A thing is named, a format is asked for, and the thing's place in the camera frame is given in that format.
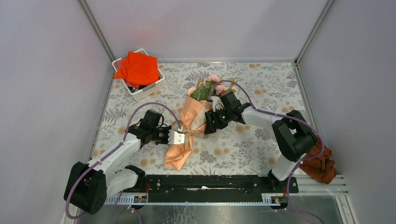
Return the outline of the tan ribbon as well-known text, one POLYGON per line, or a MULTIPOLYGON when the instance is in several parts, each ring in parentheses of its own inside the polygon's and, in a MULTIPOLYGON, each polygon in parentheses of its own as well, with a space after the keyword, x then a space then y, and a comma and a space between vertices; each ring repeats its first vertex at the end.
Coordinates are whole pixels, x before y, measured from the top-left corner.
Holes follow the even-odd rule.
POLYGON ((190 136, 193 136, 193 137, 202 138, 202 139, 207 138, 207 136, 204 134, 204 130, 188 130, 188 129, 184 129, 183 133, 184 134, 189 134, 190 136))

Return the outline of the pink fake flower bouquet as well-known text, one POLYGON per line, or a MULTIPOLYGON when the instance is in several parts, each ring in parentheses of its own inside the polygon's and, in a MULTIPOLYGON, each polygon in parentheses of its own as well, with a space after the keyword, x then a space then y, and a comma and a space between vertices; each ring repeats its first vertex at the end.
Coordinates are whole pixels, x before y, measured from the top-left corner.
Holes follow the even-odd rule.
POLYGON ((235 84, 225 86, 225 82, 217 84, 221 79, 216 75, 201 78, 187 91, 187 96, 197 101, 207 100, 211 96, 223 96, 229 92, 236 92, 235 84))

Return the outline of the beige kraft wrapping paper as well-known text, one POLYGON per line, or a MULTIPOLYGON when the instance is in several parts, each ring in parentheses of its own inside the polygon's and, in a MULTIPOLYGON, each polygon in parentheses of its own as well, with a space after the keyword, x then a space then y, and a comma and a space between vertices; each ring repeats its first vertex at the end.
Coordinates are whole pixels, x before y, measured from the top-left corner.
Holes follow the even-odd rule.
POLYGON ((195 100, 187 97, 179 121, 185 134, 184 142, 180 145, 170 145, 165 155, 165 166, 181 170, 193 151, 194 138, 202 136, 205 129, 205 113, 212 110, 212 104, 205 100, 195 100))

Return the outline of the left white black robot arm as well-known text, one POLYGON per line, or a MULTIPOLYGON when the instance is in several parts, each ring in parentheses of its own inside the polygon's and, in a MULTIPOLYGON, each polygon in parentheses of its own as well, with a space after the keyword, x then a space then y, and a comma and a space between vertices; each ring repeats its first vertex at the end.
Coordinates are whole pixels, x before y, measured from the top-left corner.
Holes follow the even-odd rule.
POLYGON ((71 168, 64 192, 66 206, 74 205, 93 215, 104 205, 105 200, 129 189, 141 192, 147 189, 145 172, 134 166, 120 168, 121 163, 144 145, 170 144, 177 132, 161 123, 163 115, 147 110, 138 123, 126 130, 126 135, 111 149, 87 163, 77 162, 71 168))

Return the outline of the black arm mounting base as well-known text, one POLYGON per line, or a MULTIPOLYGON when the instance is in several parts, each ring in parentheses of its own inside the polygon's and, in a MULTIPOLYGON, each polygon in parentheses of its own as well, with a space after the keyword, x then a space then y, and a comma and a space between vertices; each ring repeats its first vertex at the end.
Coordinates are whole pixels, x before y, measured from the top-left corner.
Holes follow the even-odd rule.
POLYGON ((299 192, 296 179, 278 182, 258 175, 146 175, 125 193, 145 196, 148 203, 269 204, 265 196, 299 192))

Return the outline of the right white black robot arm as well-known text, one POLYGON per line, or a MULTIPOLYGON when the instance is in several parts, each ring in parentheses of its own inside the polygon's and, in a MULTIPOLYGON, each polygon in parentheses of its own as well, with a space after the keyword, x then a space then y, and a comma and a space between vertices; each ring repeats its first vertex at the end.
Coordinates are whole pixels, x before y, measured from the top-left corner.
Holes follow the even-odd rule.
POLYGON ((251 103, 241 103, 233 92, 221 97, 211 96, 212 109, 205 113, 204 134, 224 129, 230 122, 272 128, 281 156, 269 171, 268 186, 274 192, 286 187, 286 179, 298 162, 317 144, 318 140, 302 114, 292 110, 276 114, 256 108, 251 103))

